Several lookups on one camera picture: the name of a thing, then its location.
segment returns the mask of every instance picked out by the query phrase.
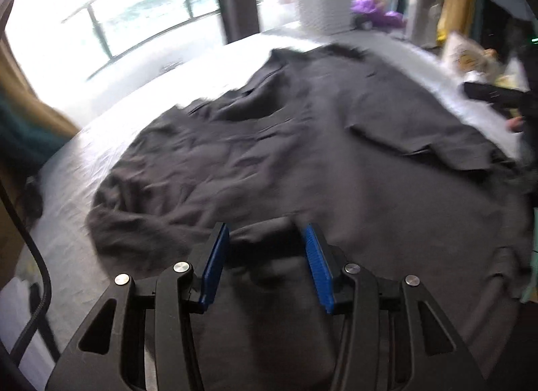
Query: brown curtain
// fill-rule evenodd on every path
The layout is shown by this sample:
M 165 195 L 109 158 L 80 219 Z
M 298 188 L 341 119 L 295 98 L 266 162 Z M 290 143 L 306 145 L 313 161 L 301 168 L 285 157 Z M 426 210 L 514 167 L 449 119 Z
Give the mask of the brown curtain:
M 0 91 L 2 92 L 2 101 L 5 101 L 13 113 L 16 113 L 26 122 L 68 140 L 78 132 L 78 128 L 37 98 L 11 52 L 4 30 L 12 6 L 13 0 L 0 0 Z M 26 172 L 18 168 L 14 162 L 0 156 L 0 180 L 11 201 L 16 202 L 23 192 Z M 17 206 L 21 217 L 24 217 L 20 205 Z M 0 289 L 13 277 L 22 247 L 21 236 L 4 206 L 0 204 Z

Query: white bedsheet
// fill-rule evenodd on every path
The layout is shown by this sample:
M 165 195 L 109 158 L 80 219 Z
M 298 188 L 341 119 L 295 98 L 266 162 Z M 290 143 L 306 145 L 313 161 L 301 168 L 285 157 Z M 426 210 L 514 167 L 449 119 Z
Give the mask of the white bedsheet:
M 458 80 L 440 70 L 434 56 L 379 32 L 349 32 L 332 36 L 331 40 L 373 50 L 425 86 L 463 122 L 475 126 L 505 153 L 515 156 L 516 136 L 505 129 L 504 119 L 486 104 L 460 94 Z M 324 37 L 308 38 L 291 25 L 189 61 L 120 101 L 43 167 L 44 213 L 32 234 L 52 279 L 48 317 L 60 350 L 108 286 L 84 219 L 96 188 L 136 134 L 174 104 L 185 106 L 199 97 L 214 99 L 242 86 L 273 48 L 309 50 L 328 41 Z M 36 270 L 29 262 L 26 251 L 17 274 L 34 281 Z

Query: teal fabric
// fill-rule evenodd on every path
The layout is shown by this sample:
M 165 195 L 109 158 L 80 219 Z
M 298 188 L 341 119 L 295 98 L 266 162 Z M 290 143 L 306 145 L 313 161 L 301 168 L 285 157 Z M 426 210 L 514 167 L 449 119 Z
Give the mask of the teal fabric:
M 0 92 L 0 153 L 4 158 L 36 171 L 68 140 L 18 116 Z
M 531 294 L 538 287 L 538 208 L 534 208 L 534 250 L 531 256 L 532 275 L 531 282 L 521 296 L 521 302 L 526 303 L 530 300 Z

